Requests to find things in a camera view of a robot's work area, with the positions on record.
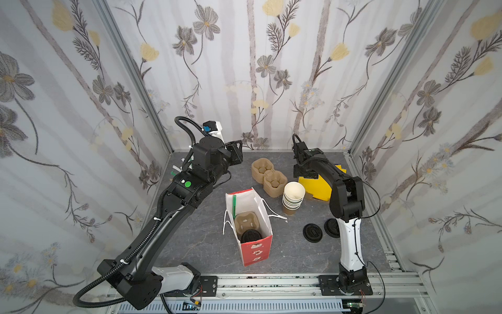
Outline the green straw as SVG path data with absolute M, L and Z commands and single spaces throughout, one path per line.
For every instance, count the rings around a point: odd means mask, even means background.
M 232 218 L 235 220 L 236 217 L 236 205 L 237 205 L 237 197 L 235 194 L 232 195 Z

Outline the red white paper bag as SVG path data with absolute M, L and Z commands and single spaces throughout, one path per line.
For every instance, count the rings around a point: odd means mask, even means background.
M 243 266 L 269 258 L 273 241 L 271 218 L 286 220 L 273 211 L 253 188 L 225 195 L 224 226 L 230 226 Z

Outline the black cup lid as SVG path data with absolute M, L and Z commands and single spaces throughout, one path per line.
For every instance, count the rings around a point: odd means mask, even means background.
M 242 234 L 240 241 L 241 243 L 257 242 L 262 238 L 263 237 L 258 230 L 249 229 Z

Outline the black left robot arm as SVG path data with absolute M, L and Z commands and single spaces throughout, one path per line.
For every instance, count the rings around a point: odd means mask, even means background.
M 200 273 L 188 263 L 171 268 L 154 264 L 178 227 L 222 184 L 221 177 L 242 163 L 243 143 L 224 142 L 218 121 L 198 124 L 178 116 L 175 124 L 191 141 L 180 172 L 159 195 L 156 212 L 140 234 L 115 259 L 103 260 L 99 278 L 75 294 L 75 306 L 99 308 L 128 302 L 142 310 L 159 295 L 193 294 L 198 289 Z

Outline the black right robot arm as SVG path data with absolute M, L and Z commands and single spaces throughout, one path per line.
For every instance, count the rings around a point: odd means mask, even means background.
M 341 258 L 335 280 L 345 295 L 372 295 L 367 266 L 361 250 L 360 226 L 366 208 L 363 181 L 343 173 L 331 163 L 322 150 L 310 149 L 297 134 L 292 136 L 294 177 L 316 179 L 321 176 L 332 188 L 329 209 L 339 226 Z

